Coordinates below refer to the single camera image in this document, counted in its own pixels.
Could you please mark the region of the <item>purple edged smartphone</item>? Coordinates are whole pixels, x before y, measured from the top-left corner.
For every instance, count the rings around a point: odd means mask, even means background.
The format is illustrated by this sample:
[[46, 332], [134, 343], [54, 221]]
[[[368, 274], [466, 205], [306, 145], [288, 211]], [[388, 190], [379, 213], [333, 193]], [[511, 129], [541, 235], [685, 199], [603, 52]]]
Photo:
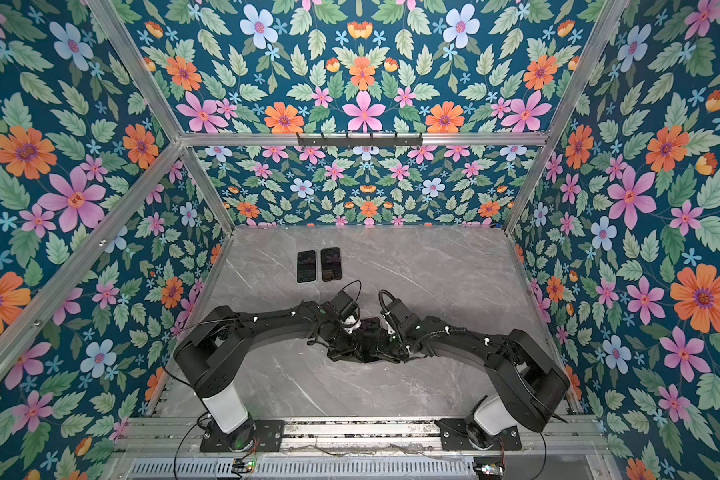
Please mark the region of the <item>purple edged smartphone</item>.
[[317, 278], [317, 258], [314, 250], [300, 251], [297, 253], [298, 283], [314, 282]]

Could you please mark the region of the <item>blue edged smartphone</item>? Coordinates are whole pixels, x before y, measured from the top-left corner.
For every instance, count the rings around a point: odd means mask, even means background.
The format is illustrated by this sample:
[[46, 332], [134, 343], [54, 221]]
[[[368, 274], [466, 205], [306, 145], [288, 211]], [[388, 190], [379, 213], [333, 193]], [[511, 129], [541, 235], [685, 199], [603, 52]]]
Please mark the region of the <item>blue edged smartphone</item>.
[[378, 317], [364, 318], [356, 330], [359, 346], [359, 358], [362, 363], [373, 363], [380, 360], [378, 343], [384, 330]]

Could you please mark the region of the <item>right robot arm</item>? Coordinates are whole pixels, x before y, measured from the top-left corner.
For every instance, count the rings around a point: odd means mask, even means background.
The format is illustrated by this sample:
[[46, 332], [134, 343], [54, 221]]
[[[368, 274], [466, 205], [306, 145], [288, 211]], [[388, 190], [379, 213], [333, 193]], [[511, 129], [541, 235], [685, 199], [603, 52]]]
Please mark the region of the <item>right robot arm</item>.
[[421, 318], [389, 291], [378, 294], [383, 319], [392, 327], [393, 351], [401, 360], [446, 357], [483, 370], [495, 394], [466, 418], [466, 431], [495, 437], [520, 425], [541, 433], [570, 388], [555, 361], [524, 330], [484, 334], [444, 320]]

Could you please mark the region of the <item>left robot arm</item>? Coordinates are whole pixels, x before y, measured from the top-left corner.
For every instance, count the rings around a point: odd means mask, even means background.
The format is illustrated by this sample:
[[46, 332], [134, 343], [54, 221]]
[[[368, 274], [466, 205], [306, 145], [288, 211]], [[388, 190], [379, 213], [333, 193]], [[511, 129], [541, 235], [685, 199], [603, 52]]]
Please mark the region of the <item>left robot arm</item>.
[[212, 425], [230, 435], [250, 418], [233, 385], [249, 351], [304, 338], [320, 340], [340, 356], [352, 355], [357, 342], [347, 328], [359, 319], [357, 310], [357, 301], [343, 291], [324, 303], [302, 301], [295, 307], [263, 313], [217, 307], [190, 330], [176, 348], [174, 360], [210, 414]]

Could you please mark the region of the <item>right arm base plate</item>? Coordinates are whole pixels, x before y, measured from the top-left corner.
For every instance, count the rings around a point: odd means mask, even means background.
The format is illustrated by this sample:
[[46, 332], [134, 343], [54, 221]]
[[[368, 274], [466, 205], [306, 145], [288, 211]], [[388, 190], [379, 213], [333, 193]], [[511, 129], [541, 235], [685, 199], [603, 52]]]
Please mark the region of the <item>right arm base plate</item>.
[[476, 423], [462, 418], [442, 418], [434, 421], [440, 430], [441, 447], [445, 451], [520, 451], [522, 443], [516, 427], [489, 434]]

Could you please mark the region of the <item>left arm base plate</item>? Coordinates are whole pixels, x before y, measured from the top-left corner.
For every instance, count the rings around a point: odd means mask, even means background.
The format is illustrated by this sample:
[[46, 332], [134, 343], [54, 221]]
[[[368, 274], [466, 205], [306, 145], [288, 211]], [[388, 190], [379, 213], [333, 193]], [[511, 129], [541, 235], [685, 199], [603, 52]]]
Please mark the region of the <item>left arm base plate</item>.
[[225, 433], [215, 420], [204, 427], [200, 444], [202, 453], [278, 452], [284, 438], [282, 420], [248, 418], [241, 426]]

